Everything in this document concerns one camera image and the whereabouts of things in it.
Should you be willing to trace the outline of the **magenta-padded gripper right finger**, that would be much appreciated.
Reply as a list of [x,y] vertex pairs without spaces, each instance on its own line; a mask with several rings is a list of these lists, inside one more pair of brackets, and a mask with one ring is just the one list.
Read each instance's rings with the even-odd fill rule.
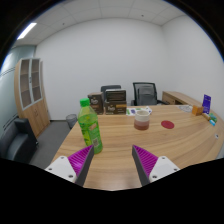
[[179,168],[166,156],[157,157],[136,145],[132,146],[132,156],[142,186],[179,171]]

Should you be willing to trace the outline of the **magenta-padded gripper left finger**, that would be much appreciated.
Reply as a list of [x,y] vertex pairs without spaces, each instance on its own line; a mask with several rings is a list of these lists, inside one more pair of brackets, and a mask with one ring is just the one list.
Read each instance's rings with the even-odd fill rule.
[[46,168],[46,171],[75,183],[78,186],[83,186],[93,156],[94,147],[90,145],[68,157],[58,157]]

